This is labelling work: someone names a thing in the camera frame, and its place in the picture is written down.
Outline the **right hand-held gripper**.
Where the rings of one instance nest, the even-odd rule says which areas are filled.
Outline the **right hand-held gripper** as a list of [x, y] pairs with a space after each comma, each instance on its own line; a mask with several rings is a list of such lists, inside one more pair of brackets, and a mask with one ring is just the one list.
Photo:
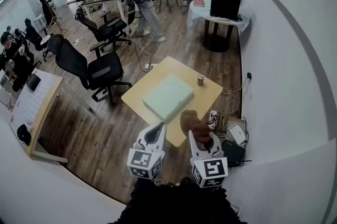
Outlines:
[[220, 139], [214, 134], [211, 137], [210, 154], [204, 154], [204, 144], [199, 142], [189, 130], [189, 145], [192, 157], [192, 175], [200, 188], [221, 187], [228, 176], [227, 157], [222, 151]]

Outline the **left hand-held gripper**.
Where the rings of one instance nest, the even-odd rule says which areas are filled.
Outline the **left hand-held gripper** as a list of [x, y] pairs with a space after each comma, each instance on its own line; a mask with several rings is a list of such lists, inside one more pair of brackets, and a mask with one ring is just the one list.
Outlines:
[[[127, 159], [127, 168], [132, 176], [148, 180], [156, 177], [163, 165], [165, 139], [164, 122], [152, 124], [139, 133], [137, 143], [130, 148]], [[145, 147], [156, 142], [158, 150]]]

